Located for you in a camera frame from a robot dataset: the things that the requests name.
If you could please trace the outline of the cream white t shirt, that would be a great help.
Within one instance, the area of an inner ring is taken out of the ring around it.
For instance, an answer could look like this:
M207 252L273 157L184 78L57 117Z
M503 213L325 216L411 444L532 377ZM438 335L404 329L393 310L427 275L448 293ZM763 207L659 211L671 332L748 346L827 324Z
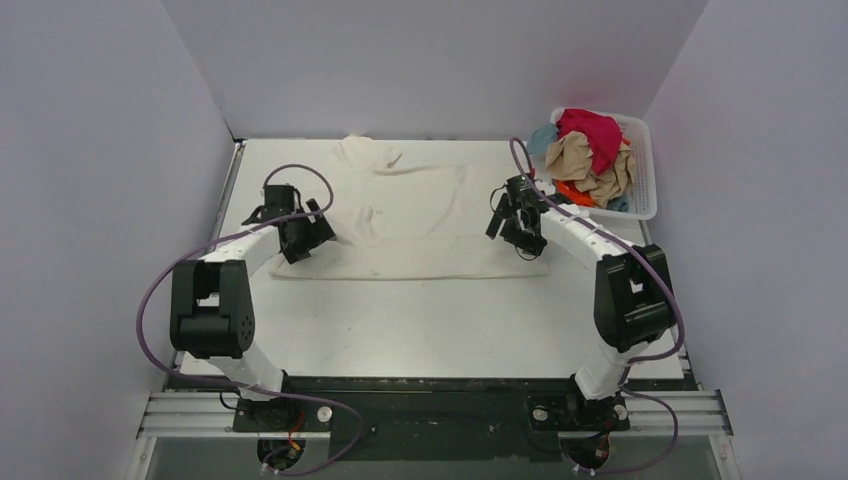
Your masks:
M336 238L271 274L286 280L445 280L544 276L485 230L489 195L517 174L507 147L484 153L436 142L421 155L367 137L336 142L318 165L334 190L326 217Z

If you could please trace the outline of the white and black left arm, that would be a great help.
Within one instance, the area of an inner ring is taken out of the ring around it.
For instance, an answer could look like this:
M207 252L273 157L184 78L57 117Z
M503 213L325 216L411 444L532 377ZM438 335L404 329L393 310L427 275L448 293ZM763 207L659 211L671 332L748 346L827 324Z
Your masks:
M286 374L255 341L256 315L250 279L266 262L310 258L335 239L324 208L292 185L270 185L241 230L171 271L170 340L179 351L206 360L229 387L261 401L259 416L272 429L292 426L298 402L282 392Z

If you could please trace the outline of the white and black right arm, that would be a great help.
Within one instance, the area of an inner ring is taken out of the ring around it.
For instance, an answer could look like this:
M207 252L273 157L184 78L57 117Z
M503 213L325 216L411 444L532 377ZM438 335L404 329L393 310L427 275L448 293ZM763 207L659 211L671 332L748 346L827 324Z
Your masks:
M677 323L668 262L661 248L613 234L562 195L540 196L525 176L508 179L503 189L487 237L503 239L524 259L535 259L554 244L594 275L593 319L600 343L573 376L580 392L565 402L569 422L591 428L605 415L603 399L620 390L648 346Z

